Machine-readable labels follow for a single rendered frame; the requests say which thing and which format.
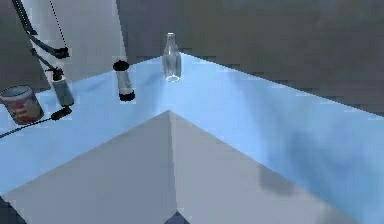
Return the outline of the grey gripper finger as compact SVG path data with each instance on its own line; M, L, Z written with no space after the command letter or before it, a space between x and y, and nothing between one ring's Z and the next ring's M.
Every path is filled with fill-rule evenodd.
M69 49L67 47L63 48L53 48L46 43L42 42L37 38L37 31L32 27L32 24L28 18L27 12L24 8L24 5L21 0L11 0L13 6L16 10L16 13L21 21L24 31L26 32L29 39L39 46L41 49L56 57L57 59L64 59L69 57Z
M51 114L51 116L47 119L44 119L44 120L40 120L40 121L36 121L36 122L33 122L31 124L27 124L27 125L24 125L22 127L18 127L16 129L13 129L11 131L8 131L6 133L3 133L3 134L0 134L0 139L1 138L4 138L6 136L9 136L15 132L18 132L24 128L27 128L27 127L30 127L30 126L33 126L33 125L36 125L36 124L40 124L40 123L43 123L43 122L46 122L46 121L49 121L49 120L53 120L53 121L57 121L57 120L60 120L62 119L63 117L69 115L72 113L72 109L69 107L69 106L65 106L63 108L61 108L60 110L54 112Z

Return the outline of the red and white striped cup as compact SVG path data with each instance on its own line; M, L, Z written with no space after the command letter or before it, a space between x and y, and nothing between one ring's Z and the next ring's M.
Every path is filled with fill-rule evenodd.
M0 91L0 102L18 125L36 122L44 116L33 89L28 85L13 86Z

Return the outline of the grey shaker with black caps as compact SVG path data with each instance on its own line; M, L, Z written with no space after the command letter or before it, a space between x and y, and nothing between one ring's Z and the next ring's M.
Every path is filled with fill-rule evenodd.
M129 63L118 60L113 64L118 81L119 98L121 101L132 101L135 99L135 92L128 74Z

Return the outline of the clear glass bottle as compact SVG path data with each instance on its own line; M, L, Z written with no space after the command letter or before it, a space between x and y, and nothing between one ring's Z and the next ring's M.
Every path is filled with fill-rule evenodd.
M166 34L166 45L163 56L163 73L168 82L177 82L181 79L181 53L176 45L174 33Z

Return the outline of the white cupboard with blue worktop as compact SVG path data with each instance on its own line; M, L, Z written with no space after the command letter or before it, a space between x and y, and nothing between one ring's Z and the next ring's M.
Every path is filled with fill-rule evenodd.
M184 56L75 82L71 113L0 109L0 196L27 224L384 224L384 118Z

